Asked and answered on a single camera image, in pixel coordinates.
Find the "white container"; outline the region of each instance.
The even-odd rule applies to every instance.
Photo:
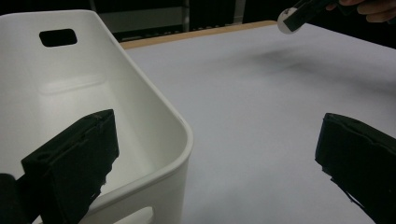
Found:
[[[63,29],[77,43],[43,45],[40,33]],[[120,156],[81,223],[179,223],[191,129],[99,17],[86,10],[0,17],[0,173],[21,177],[21,159],[109,108]]]

